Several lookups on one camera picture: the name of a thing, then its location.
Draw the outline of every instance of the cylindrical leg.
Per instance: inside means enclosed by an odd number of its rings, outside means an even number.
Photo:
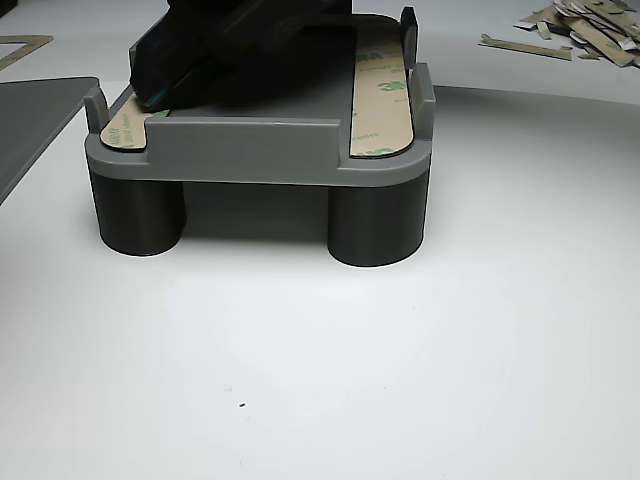
[[[329,191],[329,251],[358,267],[399,262],[424,238],[429,172],[381,188],[334,187]]]
[[[113,250],[146,257],[178,243],[187,221],[182,182],[115,180],[89,170],[100,236]]]

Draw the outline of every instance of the gray panel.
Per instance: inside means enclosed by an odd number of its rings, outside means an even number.
[[[97,78],[0,84],[0,204],[98,84]]]

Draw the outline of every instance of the white table surface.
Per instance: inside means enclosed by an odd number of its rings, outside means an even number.
[[[416,5],[436,83],[640,104],[640,69],[476,47],[544,6],[484,3]],[[25,1],[0,35],[56,40],[0,81],[113,100],[163,10]],[[80,113],[0,207],[0,478],[640,478],[637,107],[438,94],[425,244],[371,270],[321,189],[191,188],[174,250],[110,251]]]

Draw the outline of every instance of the gray plastic stand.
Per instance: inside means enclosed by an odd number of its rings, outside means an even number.
[[[97,85],[91,77],[0,83],[0,204]]]
[[[416,138],[378,159],[349,156],[356,35],[345,25],[349,17],[333,18],[305,30],[276,59],[216,85],[203,106],[148,119],[143,151],[101,143],[110,115],[93,90],[85,99],[86,152],[105,243],[129,255],[173,247],[186,222],[182,182],[319,185],[332,187],[328,244],[337,259],[377,266],[411,255],[423,238],[435,110],[429,70],[415,63],[415,16],[405,10],[399,28]],[[127,89],[112,115],[130,95]]]

